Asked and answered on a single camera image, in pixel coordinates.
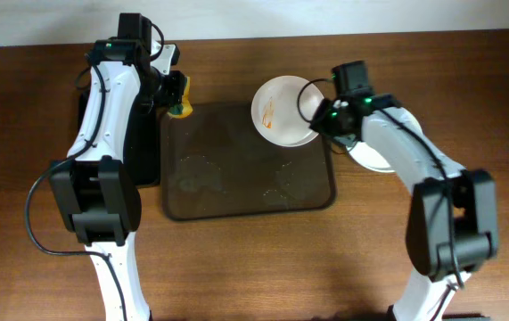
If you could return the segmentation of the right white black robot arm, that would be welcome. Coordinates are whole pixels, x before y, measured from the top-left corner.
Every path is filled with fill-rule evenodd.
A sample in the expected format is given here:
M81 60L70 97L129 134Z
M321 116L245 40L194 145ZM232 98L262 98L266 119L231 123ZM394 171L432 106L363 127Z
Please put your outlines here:
M389 320L442 320L454 295L499 248L496 183L484 169L468 170L408 124L391 95L324 99L309 126L333 143L367 144L411 194L406 251L413 265Z

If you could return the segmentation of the pale green plate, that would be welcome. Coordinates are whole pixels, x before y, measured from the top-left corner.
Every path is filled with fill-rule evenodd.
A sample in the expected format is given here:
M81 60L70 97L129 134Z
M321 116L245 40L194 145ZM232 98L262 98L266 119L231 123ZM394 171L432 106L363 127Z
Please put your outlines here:
M387 110L387 113L408 128L423 132L417 118L407 109L391 107ZM348 156L363 168L379 173L394 173L390 164L376 150L364 142L357 142L347 147L346 150Z

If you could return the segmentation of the yellow green sponge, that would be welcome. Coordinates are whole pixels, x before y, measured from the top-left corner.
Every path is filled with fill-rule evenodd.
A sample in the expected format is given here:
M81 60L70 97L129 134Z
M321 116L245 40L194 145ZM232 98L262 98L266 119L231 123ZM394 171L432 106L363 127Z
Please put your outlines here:
M168 115L171 118L183 119L193 112L193 107L189 101L191 78L185 77L185 87L181 97L181 103L176 104L168 109Z

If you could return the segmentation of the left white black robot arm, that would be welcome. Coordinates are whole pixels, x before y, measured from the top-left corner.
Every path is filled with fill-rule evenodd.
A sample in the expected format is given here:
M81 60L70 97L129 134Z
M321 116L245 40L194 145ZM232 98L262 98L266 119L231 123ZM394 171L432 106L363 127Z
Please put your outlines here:
M135 259L140 188L160 182L158 114L182 102L189 80L176 45L99 40L91 85L67 160L49 177L66 229L94 264L108 320L150 320Z

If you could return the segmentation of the white plate with orange stain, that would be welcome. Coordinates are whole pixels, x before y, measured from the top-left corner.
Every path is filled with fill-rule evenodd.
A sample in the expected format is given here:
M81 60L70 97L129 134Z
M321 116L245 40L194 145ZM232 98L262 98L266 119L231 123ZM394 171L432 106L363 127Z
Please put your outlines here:
M310 84L298 95L307 80L297 76L280 76L268 80L254 95L250 114L258 132L270 143L298 147L313 141L318 133L309 128L311 119L324 99L316 85Z

